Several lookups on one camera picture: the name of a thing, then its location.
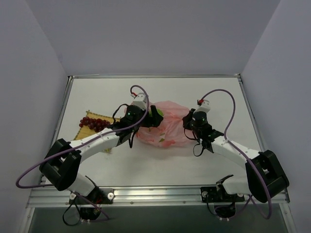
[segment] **white tabletop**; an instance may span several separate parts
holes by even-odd
[[[79,131],[79,121],[87,110],[112,116],[120,104],[130,104],[132,97],[129,89],[134,84],[141,85],[147,91],[150,102],[171,100],[188,108],[197,108],[197,99],[210,90],[223,88],[230,91],[237,108],[228,136],[242,145],[259,150],[236,78],[75,79],[58,138],[73,140]],[[223,132],[232,114],[232,100],[224,92],[213,93],[207,99],[212,108],[208,121]],[[117,117],[123,115],[124,110],[121,110]],[[226,175],[245,174],[241,167],[221,155],[205,151],[201,157],[195,157],[192,154],[193,145],[163,149],[134,138],[132,149],[124,143],[113,148],[111,154],[100,152],[93,155],[80,165],[79,172],[99,186],[215,184]]]

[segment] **plastic bag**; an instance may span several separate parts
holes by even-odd
[[[156,147],[184,146],[190,142],[184,134],[182,118],[189,113],[189,109],[172,101],[152,103],[160,115],[163,116],[161,124],[155,128],[140,127],[136,137],[145,143]]]

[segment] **bamboo mat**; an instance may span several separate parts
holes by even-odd
[[[97,113],[93,113],[91,111],[87,111],[86,112],[86,117],[89,118],[95,118],[95,119],[102,119],[102,120],[106,120],[109,121],[111,124],[113,123],[113,118],[110,116],[103,116]],[[96,132],[94,130],[90,130],[89,127],[87,125],[84,125],[83,127],[80,128],[80,130],[78,131],[77,135],[75,136],[74,140],[80,140],[83,139],[85,137],[91,136],[93,134],[96,134]]]

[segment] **gray wall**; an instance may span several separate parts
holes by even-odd
[[[14,233],[30,193],[15,180],[46,154],[67,78],[24,0],[0,1],[0,32],[0,232]]]
[[[279,0],[27,0],[68,75],[241,73]]]
[[[311,217],[311,1],[282,0],[242,79],[268,147],[290,180],[298,232]]]

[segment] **grapes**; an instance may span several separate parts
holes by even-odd
[[[88,126],[88,128],[90,130],[94,130],[95,132],[99,132],[102,131],[103,129],[105,129],[107,126],[110,125],[110,122],[107,120],[102,120],[100,118],[95,119],[95,118],[90,118],[88,116],[82,118],[82,120],[80,120],[80,127],[83,126]]]

